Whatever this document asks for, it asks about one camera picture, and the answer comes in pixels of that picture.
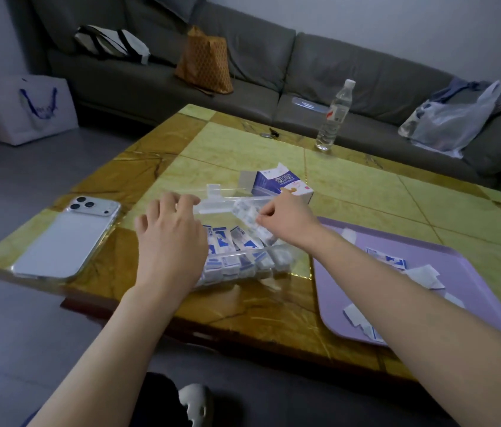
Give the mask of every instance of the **forearm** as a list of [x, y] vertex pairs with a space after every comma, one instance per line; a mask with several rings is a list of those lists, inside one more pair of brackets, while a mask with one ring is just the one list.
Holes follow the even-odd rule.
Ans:
[[306, 250], [459, 423], [501, 425], [501, 332], [333, 231], [319, 228]]
[[155, 345], [174, 312], [163, 297], [130, 289], [29, 426], [128, 426]]

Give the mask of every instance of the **patterned bag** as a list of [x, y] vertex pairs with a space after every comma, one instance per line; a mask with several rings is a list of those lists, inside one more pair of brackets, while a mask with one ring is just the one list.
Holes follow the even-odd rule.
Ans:
[[202, 92], [229, 94], [233, 84], [229, 76], [226, 40], [224, 37], [206, 36], [198, 27], [187, 34], [187, 44], [175, 75]]

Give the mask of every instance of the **coffee table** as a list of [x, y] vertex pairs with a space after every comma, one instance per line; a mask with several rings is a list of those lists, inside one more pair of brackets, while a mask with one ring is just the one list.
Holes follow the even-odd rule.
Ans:
[[[501, 300], [501, 193], [404, 164], [334, 146], [188, 105], [108, 162], [71, 192], [0, 242], [0, 278], [114, 309], [134, 284], [137, 241], [133, 218], [166, 189], [235, 186], [241, 170], [284, 163], [313, 187], [318, 216], [440, 243], [462, 253]], [[15, 278], [9, 267], [78, 195], [119, 201], [119, 224], [76, 280], [59, 284]], [[356, 367], [413, 379], [387, 348], [341, 339], [318, 314], [311, 263], [284, 275], [243, 280], [191, 294], [176, 326], [245, 347], [334, 368]]]

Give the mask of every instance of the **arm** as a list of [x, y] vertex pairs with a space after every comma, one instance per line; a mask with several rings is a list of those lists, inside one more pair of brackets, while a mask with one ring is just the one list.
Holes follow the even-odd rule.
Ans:
[[257, 222], [324, 265], [457, 422], [501, 426], [500, 331], [326, 229], [289, 192], [266, 205]]
[[207, 258], [198, 201], [165, 193], [137, 218], [136, 285], [29, 427], [128, 426], [155, 345]]

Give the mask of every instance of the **dark pants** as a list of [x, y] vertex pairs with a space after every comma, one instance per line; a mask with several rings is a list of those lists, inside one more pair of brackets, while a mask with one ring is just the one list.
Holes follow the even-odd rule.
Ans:
[[[21, 427], [26, 427], [37, 412], [31, 415]], [[146, 373], [130, 427], [153, 427], [154, 425], [191, 427], [191, 422], [187, 419], [185, 408], [179, 402], [178, 389], [171, 379], [156, 373]]]

